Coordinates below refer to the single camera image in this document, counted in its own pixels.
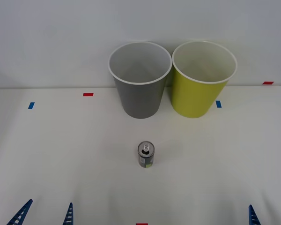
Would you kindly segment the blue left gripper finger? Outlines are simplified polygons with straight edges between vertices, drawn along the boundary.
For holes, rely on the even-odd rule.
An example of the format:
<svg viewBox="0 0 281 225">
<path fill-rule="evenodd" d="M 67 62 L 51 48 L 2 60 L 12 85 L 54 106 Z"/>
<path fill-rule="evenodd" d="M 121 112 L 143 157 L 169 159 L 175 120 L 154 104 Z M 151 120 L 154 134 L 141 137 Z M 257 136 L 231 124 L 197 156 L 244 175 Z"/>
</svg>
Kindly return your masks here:
<svg viewBox="0 0 281 225">
<path fill-rule="evenodd" d="M 63 225 L 73 225 L 73 203 L 69 204 Z"/>
<path fill-rule="evenodd" d="M 7 223 L 7 225 L 22 225 L 32 203 L 33 200 L 29 199 L 21 207 L 21 209 L 11 218 L 11 220 Z"/>
</svg>

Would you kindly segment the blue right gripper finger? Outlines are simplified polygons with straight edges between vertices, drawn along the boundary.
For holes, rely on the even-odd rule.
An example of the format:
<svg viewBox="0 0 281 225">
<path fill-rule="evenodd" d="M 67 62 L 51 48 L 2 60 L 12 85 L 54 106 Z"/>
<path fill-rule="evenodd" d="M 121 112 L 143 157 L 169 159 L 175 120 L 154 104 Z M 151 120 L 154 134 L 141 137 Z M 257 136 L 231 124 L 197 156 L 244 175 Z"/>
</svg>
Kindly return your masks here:
<svg viewBox="0 0 281 225">
<path fill-rule="evenodd" d="M 252 205 L 248 207 L 249 225 L 261 225 Z"/>
</svg>

